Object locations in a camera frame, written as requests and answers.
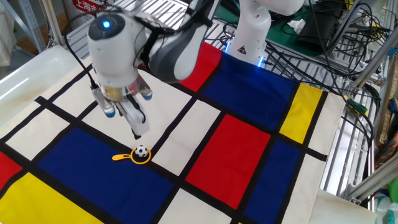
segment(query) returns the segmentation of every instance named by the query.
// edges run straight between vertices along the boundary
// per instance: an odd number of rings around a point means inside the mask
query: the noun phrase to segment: mondrian pattern mat
[[[137,141],[81,68],[0,129],[2,224],[308,222],[339,96],[205,43],[187,80],[141,76],[154,95],[139,97],[150,131]],[[112,160],[141,144],[148,164]]]

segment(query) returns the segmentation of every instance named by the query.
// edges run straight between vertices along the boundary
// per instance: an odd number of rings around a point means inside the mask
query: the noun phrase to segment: yellow rectangle
[[[303,143],[322,92],[317,88],[300,84],[280,133]]]
[[[0,200],[3,224],[102,223],[30,173]]]

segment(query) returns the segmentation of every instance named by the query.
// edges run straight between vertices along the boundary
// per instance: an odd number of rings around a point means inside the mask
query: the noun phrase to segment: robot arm
[[[105,14],[88,31],[88,46],[100,88],[93,95],[108,117],[115,107],[139,138],[149,130],[145,111],[137,100],[150,100],[152,90],[138,74],[144,62],[160,80],[175,83],[186,79],[195,67],[206,30],[220,0],[194,0],[183,24],[172,30],[147,14]],[[241,15],[227,54],[257,65],[262,60],[271,26],[268,8],[293,14],[304,0],[241,0]]]
[[[193,71],[207,26],[219,0],[193,1],[178,30],[165,27],[147,14],[98,16],[88,31],[88,47],[100,88],[92,90],[108,117],[115,108],[139,138],[149,130],[145,111],[137,100],[150,100],[152,90],[138,74],[144,62],[167,83],[186,79]]]

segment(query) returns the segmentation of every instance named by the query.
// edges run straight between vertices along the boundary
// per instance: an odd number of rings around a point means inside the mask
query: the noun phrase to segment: soccer ball
[[[146,156],[148,156],[149,152],[148,152],[147,148],[145,148],[143,145],[140,145],[137,147],[135,153],[139,157],[146,157]]]

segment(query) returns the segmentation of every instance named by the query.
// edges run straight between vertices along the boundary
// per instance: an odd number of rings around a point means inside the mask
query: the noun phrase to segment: blue led light
[[[264,56],[261,56],[261,58],[260,58],[260,61],[259,61],[259,64],[257,65],[258,67],[260,67],[260,66],[261,66],[262,59],[264,59]]]
[[[225,48],[225,51],[224,51],[225,53],[227,52],[230,43],[231,43],[231,41],[228,41],[228,43],[226,44],[226,48]]]
[[[103,21],[102,26],[104,26],[104,28],[109,28],[111,27],[111,24],[109,23],[109,21]]]

